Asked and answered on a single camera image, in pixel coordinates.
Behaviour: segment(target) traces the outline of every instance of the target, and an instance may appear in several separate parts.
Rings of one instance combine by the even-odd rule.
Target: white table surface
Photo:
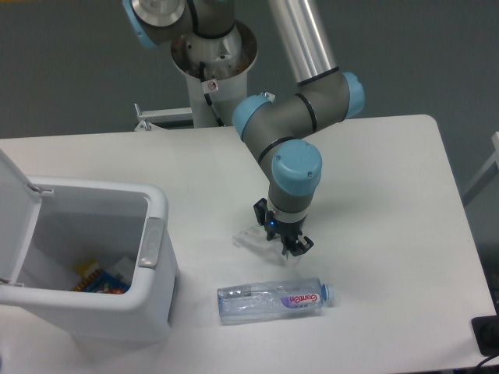
[[[345,121],[308,139],[322,180],[286,263],[232,244],[253,226],[267,181],[233,128],[4,139],[26,174],[145,182],[165,190],[181,270],[168,342],[75,338],[0,306],[7,373],[389,373],[483,359],[471,318],[494,314],[435,121]],[[216,290],[318,276],[336,306],[320,316],[222,326]]]

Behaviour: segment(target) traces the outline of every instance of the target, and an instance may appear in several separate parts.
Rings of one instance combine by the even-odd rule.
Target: black cable
[[[487,364],[490,360],[494,360],[496,357],[499,357],[499,353],[485,358],[483,361],[481,361],[481,363],[475,366],[475,368],[471,371],[471,374],[478,374],[483,364]]]
[[[204,75],[204,68],[205,67],[206,67],[206,64],[201,61],[200,62],[200,81],[201,81],[201,83],[206,82],[206,76]],[[220,118],[220,115],[217,112],[217,109],[213,105],[213,101],[211,100],[209,93],[204,94],[204,100],[206,100],[206,104],[208,104],[210,106],[211,111],[213,112],[213,115],[214,115],[215,120],[217,121],[218,125],[220,127],[225,127],[225,123],[222,121],[222,119]]]

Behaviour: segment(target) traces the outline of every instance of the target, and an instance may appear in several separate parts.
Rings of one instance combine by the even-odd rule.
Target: clear plastic bottle
[[[218,311],[222,319],[258,319],[319,309],[329,298],[329,287],[319,278],[243,284],[218,289]]]

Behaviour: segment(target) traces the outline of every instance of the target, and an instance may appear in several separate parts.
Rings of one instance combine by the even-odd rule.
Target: blue joint cap
[[[271,101],[264,95],[253,95],[247,97],[235,107],[232,113],[232,124],[234,125],[237,133],[242,139],[242,134],[244,133],[244,128],[248,124],[251,116],[259,107],[265,103],[270,103]]]
[[[139,20],[135,17],[135,13],[132,10],[130,0],[123,0],[123,8],[125,8],[126,15],[128,16],[135,35],[137,35],[137,37],[139,38],[140,44],[142,44],[144,48],[157,47],[157,45],[147,36],[142,28],[142,25],[140,25]]]
[[[320,181],[322,157],[319,150],[305,140],[283,143],[272,158],[272,176],[289,195],[307,196]]]
[[[344,72],[343,76],[346,78],[350,89],[349,109],[346,112],[345,118],[351,118],[364,109],[366,95],[364,93],[364,87],[362,87],[361,82],[359,82],[359,79],[355,74]]]

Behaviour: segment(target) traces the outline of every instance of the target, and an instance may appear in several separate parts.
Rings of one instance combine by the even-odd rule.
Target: open lid
[[[40,207],[40,189],[0,150],[0,283],[16,282]]]

